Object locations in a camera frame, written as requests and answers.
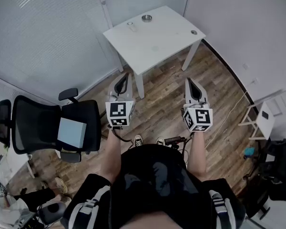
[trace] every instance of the chair backrest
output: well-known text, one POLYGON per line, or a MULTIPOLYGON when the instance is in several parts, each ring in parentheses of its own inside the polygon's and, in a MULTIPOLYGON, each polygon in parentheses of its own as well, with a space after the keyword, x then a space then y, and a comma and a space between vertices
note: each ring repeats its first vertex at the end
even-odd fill
POLYGON ((0 142, 10 146, 10 125, 11 125, 11 103, 10 100, 0 101, 0 142))
POLYGON ((255 104, 266 102, 274 117, 286 115, 286 90, 281 89, 255 101, 255 104))
POLYGON ((30 153, 39 149, 54 148, 61 118, 58 105, 37 103, 19 95, 12 111, 12 143, 17 154, 30 153))

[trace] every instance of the white cube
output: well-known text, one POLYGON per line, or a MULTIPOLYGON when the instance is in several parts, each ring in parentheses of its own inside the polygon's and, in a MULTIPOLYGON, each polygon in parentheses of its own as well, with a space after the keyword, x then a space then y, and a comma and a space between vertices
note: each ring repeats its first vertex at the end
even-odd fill
POLYGON ((134 101, 106 102, 106 112, 111 126, 128 126, 134 113, 134 101))
POLYGON ((213 125, 213 109, 187 108, 183 118, 190 132, 205 132, 213 125))

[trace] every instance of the black shorts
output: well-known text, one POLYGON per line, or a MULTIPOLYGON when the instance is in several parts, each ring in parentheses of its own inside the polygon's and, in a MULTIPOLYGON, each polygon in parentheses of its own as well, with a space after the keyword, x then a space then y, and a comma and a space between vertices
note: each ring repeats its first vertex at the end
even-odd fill
POLYGON ((14 196, 14 198, 16 200, 21 198, 28 206, 29 211, 37 212, 37 208, 40 205, 48 202, 52 198, 55 198, 55 193, 51 189, 46 188, 46 189, 38 190, 36 192, 14 196))

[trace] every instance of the black device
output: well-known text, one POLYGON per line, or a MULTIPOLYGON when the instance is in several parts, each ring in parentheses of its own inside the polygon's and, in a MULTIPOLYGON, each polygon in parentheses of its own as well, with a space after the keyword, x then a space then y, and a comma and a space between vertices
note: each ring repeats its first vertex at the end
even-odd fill
POLYGON ((269 119, 269 114, 267 114, 265 111, 262 111, 262 117, 269 119))
POLYGON ((165 146, 169 146, 172 145, 171 148, 174 149, 179 149, 179 143, 183 143, 183 148, 182 148, 182 157, 184 158, 184 151, 185 151, 185 146, 186 144, 192 139, 193 135, 195 132, 192 132, 190 134, 190 138, 186 139, 185 137, 180 137, 180 136, 176 136, 176 137, 172 137, 172 138, 168 138, 164 140, 165 146))

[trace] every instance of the wooden floor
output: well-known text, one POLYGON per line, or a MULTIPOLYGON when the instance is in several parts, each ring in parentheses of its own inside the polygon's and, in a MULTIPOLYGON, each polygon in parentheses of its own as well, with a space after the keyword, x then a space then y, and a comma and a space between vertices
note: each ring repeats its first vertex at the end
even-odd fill
MULTIPOLYGON (((144 99, 138 97, 133 78, 134 97, 136 98, 135 114, 130 127, 122 132, 124 138, 134 138, 136 134, 140 134, 144 143, 154 143, 159 136, 170 138, 180 135, 188 138, 190 133, 180 112, 184 104, 186 77, 198 80, 208 93, 210 106, 214 113, 214 125, 205 133, 205 143, 208 144, 214 137, 219 126, 244 92, 229 71, 204 44, 199 46, 190 66, 183 72, 181 67, 185 57, 186 52, 179 53, 174 59, 168 60, 169 62, 143 75, 144 99)), ((105 109, 107 86, 118 74, 115 73, 103 80, 82 97, 81 101, 96 100, 102 112, 105 109)), ((246 147, 253 145, 248 140, 253 129, 237 125, 248 105, 249 102, 244 97, 206 149, 208 177, 210 179, 226 178, 236 194, 245 185, 242 180, 243 175, 252 168, 251 161, 243 159, 243 151, 246 147)), ((24 167, 11 180, 10 193, 16 195, 23 187, 27 187, 28 192, 40 189, 41 180, 47 181, 51 187, 54 184, 54 178, 59 176, 69 187, 70 195, 74 196, 89 173, 98 173, 104 144, 105 140, 102 139, 100 151, 90 155, 84 154, 82 161, 77 164, 59 160, 54 150, 35 152, 30 163, 39 177, 32 179, 27 168, 24 167)), ((125 152, 128 147, 129 143, 123 143, 122 152, 125 152)))

